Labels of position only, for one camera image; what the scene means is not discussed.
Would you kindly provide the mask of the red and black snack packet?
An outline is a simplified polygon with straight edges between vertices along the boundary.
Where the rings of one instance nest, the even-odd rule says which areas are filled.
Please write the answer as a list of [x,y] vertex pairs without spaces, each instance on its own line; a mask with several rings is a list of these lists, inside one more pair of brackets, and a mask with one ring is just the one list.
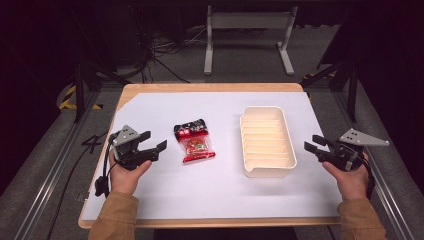
[[175,125],[174,136],[185,151],[184,163],[216,156],[209,139],[207,125],[203,119]]

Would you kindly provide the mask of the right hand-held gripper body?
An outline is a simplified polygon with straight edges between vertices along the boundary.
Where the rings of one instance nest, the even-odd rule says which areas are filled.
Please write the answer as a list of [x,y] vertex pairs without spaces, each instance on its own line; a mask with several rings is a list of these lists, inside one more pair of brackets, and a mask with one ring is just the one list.
[[348,130],[341,137],[333,140],[333,142],[333,146],[327,146],[329,152],[322,150],[324,159],[319,161],[328,161],[345,172],[355,171],[361,165],[364,165],[366,168],[369,167],[369,163],[364,155],[365,146],[390,145],[388,140],[382,140],[354,129]]

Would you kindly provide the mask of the black tripod stand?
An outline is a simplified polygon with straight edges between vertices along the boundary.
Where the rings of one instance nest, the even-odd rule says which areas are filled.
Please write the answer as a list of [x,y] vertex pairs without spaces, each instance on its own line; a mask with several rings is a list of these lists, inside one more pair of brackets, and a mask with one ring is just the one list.
[[100,77],[98,76],[98,73],[105,75],[112,81],[117,82],[123,86],[129,84],[128,80],[122,78],[121,76],[118,76],[112,71],[106,70],[105,68],[92,61],[84,60],[77,63],[75,67],[74,80],[76,86],[77,107],[76,117],[74,120],[75,123],[78,123],[82,119],[87,109],[84,95],[84,86],[87,86],[90,91],[95,92],[99,91],[101,88],[101,81]]
[[358,85],[358,70],[357,63],[355,61],[342,61],[336,64],[332,64],[324,70],[303,79],[300,85],[305,88],[313,83],[321,80],[326,75],[334,73],[334,77],[329,83],[329,88],[332,92],[341,92],[346,83],[348,86],[348,97],[347,97],[347,113],[352,122],[356,122],[356,94]]

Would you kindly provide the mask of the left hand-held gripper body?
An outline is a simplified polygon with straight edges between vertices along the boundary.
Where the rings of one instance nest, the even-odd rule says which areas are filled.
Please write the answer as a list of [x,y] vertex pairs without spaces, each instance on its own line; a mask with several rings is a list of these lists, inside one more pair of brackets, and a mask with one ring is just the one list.
[[157,161],[158,159],[148,159],[147,150],[139,150],[140,143],[137,137],[141,133],[124,125],[120,131],[110,135],[110,143],[115,156],[115,162],[127,170],[134,170],[147,160]]

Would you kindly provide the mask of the person's left hand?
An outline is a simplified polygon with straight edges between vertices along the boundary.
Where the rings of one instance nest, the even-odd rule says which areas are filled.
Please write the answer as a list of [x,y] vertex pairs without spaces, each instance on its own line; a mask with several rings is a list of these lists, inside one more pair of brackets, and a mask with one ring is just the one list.
[[139,179],[152,165],[152,162],[147,160],[135,170],[129,171],[115,162],[115,156],[112,151],[109,152],[109,163],[111,165],[111,190],[128,195],[134,194]]

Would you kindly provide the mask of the white paper sheet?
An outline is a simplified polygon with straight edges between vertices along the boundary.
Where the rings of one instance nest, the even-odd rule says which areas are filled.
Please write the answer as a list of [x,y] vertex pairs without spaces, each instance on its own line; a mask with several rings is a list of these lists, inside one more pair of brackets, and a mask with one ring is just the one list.
[[[244,173],[240,118],[249,106],[284,112],[297,158],[283,178]],[[184,163],[174,137],[177,124],[203,119],[216,155]],[[334,178],[303,145],[321,128],[303,92],[141,93],[115,114],[112,129],[148,131],[142,149],[166,142],[135,192],[141,220],[334,217],[341,200]]]

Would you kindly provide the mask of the aluminium rail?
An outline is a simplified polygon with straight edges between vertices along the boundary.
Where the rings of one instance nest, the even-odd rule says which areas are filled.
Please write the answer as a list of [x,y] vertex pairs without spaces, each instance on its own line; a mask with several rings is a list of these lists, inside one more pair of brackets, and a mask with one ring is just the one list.
[[37,195],[13,240],[28,240],[32,234],[42,212],[45,209],[45,206],[47,205],[56,187],[65,164],[69,159],[71,148],[74,145],[75,140],[80,133],[80,130],[82,129],[82,126],[85,123],[89,112],[92,109],[92,106],[95,104],[98,95],[98,92],[89,92],[87,94],[87,99],[84,103],[85,110],[83,111],[80,120],[71,126],[64,144],[60,149],[60,152],[55,158],[55,161],[51,164],[51,168],[44,181],[42,182]]
[[[333,98],[337,103],[340,111],[343,113],[345,121],[347,122],[349,127],[353,128],[354,130],[362,130],[356,122],[351,120],[351,117],[349,116],[347,111],[347,102],[346,100],[344,100],[343,94],[333,93]],[[375,161],[370,147],[364,148],[368,152],[370,160]],[[390,220],[393,230],[396,232],[398,240],[417,240],[417,238],[411,232],[411,228],[406,222],[406,219],[404,218],[404,214],[400,209],[400,205],[398,204],[398,202],[396,202],[396,198],[393,195],[393,191],[389,188],[387,181],[382,175],[378,163],[372,162],[370,164],[370,167],[375,177],[375,193],[378,195],[378,198],[386,211],[386,215]]]

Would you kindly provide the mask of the cream plastic ribbed tray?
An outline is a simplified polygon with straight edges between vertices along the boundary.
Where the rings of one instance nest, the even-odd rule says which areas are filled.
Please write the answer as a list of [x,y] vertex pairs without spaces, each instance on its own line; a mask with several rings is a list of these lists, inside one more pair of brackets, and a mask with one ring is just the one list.
[[276,106],[247,107],[240,117],[245,174],[283,178],[297,165],[284,112]]

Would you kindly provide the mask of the yellow and black hazard tape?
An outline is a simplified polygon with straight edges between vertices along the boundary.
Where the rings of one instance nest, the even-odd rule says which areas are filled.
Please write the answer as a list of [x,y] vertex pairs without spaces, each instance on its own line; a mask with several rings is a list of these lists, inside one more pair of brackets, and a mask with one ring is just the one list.
[[76,110],[77,105],[70,102],[72,95],[76,92],[76,85],[71,84],[68,88],[68,90],[65,93],[65,96],[62,100],[62,102],[59,105],[60,109],[72,109]]

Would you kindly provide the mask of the black tape floor mark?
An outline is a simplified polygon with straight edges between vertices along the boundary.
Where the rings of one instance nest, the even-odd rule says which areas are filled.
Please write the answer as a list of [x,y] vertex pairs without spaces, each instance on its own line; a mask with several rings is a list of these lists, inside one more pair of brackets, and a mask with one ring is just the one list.
[[101,146],[102,145],[102,143],[100,142],[100,139],[102,137],[104,137],[104,136],[105,136],[105,134],[102,134],[100,136],[98,136],[98,135],[92,135],[88,139],[84,140],[81,143],[81,145],[82,146],[86,146],[87,149],[89,150],[89,153],[92,154],[97,146]]

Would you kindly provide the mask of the person's right hand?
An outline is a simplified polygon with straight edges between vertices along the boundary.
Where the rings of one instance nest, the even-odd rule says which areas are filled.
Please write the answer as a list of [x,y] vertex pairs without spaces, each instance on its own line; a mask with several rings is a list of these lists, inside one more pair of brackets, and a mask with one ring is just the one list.
[[323,162],[322,166],[336,179],[343,201],[367,197],[368,171],[364,165],[350,172],[341,171],[328,161]]

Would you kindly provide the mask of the white metal desk frame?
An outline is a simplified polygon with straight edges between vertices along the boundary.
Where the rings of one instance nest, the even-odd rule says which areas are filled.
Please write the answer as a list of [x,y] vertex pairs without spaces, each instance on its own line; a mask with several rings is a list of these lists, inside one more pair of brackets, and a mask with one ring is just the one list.
[[205,51],[204,74],[211,75],[213,67],[214,29],[281,29],[282,40],[276,44],[286,74],[294,74],[287,47],[297,16],[298,7],[279,12],[216,12],[207,8],[207,45]]

